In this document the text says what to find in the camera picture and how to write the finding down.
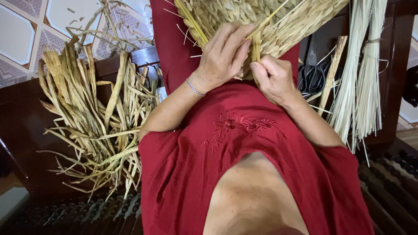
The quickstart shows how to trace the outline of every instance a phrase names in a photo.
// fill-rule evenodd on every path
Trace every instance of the silver bracelet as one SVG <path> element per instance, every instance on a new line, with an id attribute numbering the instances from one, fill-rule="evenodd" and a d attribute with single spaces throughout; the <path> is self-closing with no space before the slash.
<path id="1" fill-rule="evenodd" d="M 190 83 L 189 78 L 187 78 L 187 79 L 186 79 L 186 82 L 187 82 L 187 84 L 190 86 L 190 88 L 191 88 L 194 92 L 196 92 L 196 94 L 198 94 L 200 97 L 204 97 L 204 96 L 205 96 L 205 95 L 203 95 L 202 93 L 198 92 L 198 91 L 196 90 L 196 88 L 194 88 L 194 86 Z"/>

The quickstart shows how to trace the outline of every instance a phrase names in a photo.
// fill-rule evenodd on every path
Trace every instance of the skin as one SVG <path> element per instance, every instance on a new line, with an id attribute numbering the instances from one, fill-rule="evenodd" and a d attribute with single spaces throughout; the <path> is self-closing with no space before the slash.
<path id="1" fill-rule="evenodd" d="M 244 39 L 254 25 L 226 23 L 206 44 L 200 65 L 190 83 L 202 94 L 235 77 L 247 57 L 251 41 Z M 282 106 L 304 137 L 315 146 L 343 146 L 339 136 L 295 88 L 291 64 L 271 56 L 251 63 L 260 89 Z M 158 105 L 138 134 L 175 130 L 201 99 L 184 82 Z M 229 169 L 216 185 L 203 235 L 308 234 L 292 193 L 275 166 L 260 152 L 250 153 Z"/>

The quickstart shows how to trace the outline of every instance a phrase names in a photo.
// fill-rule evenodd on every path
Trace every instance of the finger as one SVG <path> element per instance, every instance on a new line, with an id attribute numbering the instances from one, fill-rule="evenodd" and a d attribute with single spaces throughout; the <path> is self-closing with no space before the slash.
<path id="1" fill-rule="evenodd" d="M 212 48 L 221 52 L 229 36 L 233 34 L 240 26 L 241 24 L 239 22 L 223 23 L 211 40 L 214 43 Z"/>
<path id="2" fill-rule="evenodd" d="M 247 39 L 235 53 L 234 59 L 232 60 L 231 70 L 238 72 L 242 65 L 244 64 L 245 59 L 248 55 L 248 49 L 251 45 L 251 39 Z"/>
<path id="3" fill-rule="evenodd" d="M 267 72 L 273 76 L 286 75 L 286 61 L 276 59 L 270 55 L 265 55 L 261 58 L 260 63 L 267 69 Z"/>
<path id="4" fill-rule="evenodd" d="M 268 77 L 268 73 L 265 67 L 258 62 L 250 63 L 250 67 L 255 79 L 257 79 L 260 84 L 260 88 L 268 87 L 270 84 L 270 78 Z"/>
<path id="5" fill-rule="evenodd" d="M 253 24 L 243 25 L 231 34 L 222 50 L 222 56 L 224 56 L 226 61 L 232 61 L 242 41 L 250 35 L 254 29 L 255 25 Z"/>

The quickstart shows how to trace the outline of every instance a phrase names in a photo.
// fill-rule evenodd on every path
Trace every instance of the forearm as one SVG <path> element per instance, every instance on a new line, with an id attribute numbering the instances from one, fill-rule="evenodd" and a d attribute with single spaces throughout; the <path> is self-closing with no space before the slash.
<path id="1" fill-rule="evenodd" d="M 343 146 L 345 144 L 332 127 L 315 112 L 299 92 L 295 92 L 283 105 L 304 137 L 317 146 Z"/>
<path id="2" fill-rule="evenodd" d="M 138 134 L 138 140 L 141 141 L 150 131 L 175 130 L 200 99 L 201 97 L 184 82 L 149 114 Z"/>

